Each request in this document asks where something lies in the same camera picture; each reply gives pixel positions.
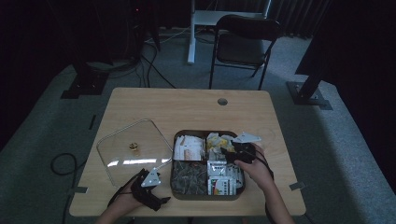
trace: person's right hand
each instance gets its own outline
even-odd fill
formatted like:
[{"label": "person's right hand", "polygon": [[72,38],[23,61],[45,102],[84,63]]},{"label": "person's right hand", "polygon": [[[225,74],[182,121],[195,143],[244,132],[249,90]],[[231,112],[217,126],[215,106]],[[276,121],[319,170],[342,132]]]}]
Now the person's right hand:
[{"label": "person's right hand", "polygon": [[[252,145],[255,147],[256,151],[259,151],[261,153],[260,154],[256,152],[256,156],[266,161],[266,159],[262,156],[264,154],[264,150],[256,144],[252,143]],[[264,190],[268,185],[274,183],[274,180],[271,177],[269,170],[264,164],[262,164],[261,161],[256,159],[251,164],[242,161],[235,161],[234,163],[238,165],[242,170],[247,172],[250,178],[252,178],[262,190]]]}]

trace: chair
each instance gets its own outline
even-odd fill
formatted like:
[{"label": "chair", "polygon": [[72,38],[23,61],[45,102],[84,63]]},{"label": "chair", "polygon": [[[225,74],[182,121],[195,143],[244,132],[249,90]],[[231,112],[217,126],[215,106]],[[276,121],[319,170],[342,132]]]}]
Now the chair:
[{"label": "chair", "polygon": [[[215,26],[209,89],[212,89],[215,65],[254,70],[251,77],[263,66],[258,88],[260,90],[271,48],[279,36],[279,31],[280,25],[277,21],[238,15],[221,17]],[[264,41],[268,42],[267,47],[264,46]]]}]

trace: snack package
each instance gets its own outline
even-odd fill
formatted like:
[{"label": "snack package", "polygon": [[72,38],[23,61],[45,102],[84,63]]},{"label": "snack package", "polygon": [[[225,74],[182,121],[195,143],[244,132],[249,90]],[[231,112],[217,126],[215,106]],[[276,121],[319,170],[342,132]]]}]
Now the snack package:
[{"label": "snack package", "polygon": [[210,176],[207,181],[209,195],[235,195],[236,182],[229,176]]},{"label": "snack package", "polygon": [[225,155],[221,153],[221,150],[216,148],[210,148],[208,151],[210,161],[226,161]]},{"label": "snack package", "polygon": [[206,148],[214,150],[225,148],[230,152],[235,152],[232,140],[233,138],[229,135],[219,136],[218,133],[210,133],[206,139]]},{"label": "snack package", "polygon": [[208,176],[225,176],[227,172],[227,161],[208,161]]},{"label": "snack package", "polygon": [[204,154],[204,140],[199,137],[182,135],[175,144],[174,160],[200,161]]},{"label": "snack package", "polygon": [[244,186],[244,178],[242,175],[241,168],[239,168],[239,166],[232,163],[227,164],[226,175],[235,179],[237,189],[242,188]]}]

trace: person's left hand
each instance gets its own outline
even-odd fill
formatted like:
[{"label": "person's left hand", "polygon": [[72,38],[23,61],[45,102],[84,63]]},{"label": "person's left hand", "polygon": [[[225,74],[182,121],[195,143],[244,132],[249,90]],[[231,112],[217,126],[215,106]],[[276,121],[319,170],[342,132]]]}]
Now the person's left hand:
[{"label": "person's left hand", "polygon": [[114,202],[102,213],[96,220],[95,224],[110,224],[115,222],[118,218],[127,215],[143,204],[138,202],[131,193],[131,186],[134,181],[131,181],[121,191]]}]

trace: hand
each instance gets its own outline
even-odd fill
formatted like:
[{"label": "hand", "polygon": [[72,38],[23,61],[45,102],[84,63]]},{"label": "hand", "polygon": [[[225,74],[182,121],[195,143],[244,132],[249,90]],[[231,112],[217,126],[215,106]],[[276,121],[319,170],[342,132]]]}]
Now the hand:
[{"label": "hand", "polygon": [[[261,160],[266,161],[263,156],[264,151],[262,148],[256,144],[253,144],[253,146],[257,150],[256,156]],[[267,215],[270,215],[275,223],[293,224],[294,221],[291,218],[285,203],[283,202],[282,196],[280,195],[268,168],[257,159],[251,164],[244,163],[242,161],[235,161],[235,164],[247,172],[250,175],[250,178],[252,178],[257,183],[259,188],[262,189],[269,211],[269,214]]]},{"label": "hand", "polygon": [[131,181],[121,191],[116,200],[102,213],[96,220],[95,224],[110,224],[115,222],[118,218],[127,215],[143,204],[138,202],[131,193],[131,186],[134,181]]},{"label": "hand", "polygon": [[[264,150],[256,144],[252,143],[252,145],[255,147],[256,151],[260,152],[256,152],[256,156],[263,161],[266,161],[263,157]],[[274,183],[269,170],[261,161],[256,159],[251,164],[242,161],[235,161],[234,163],[247,172],[250,178],[252,178],[262,190],[264,190],[268,185]]]}]

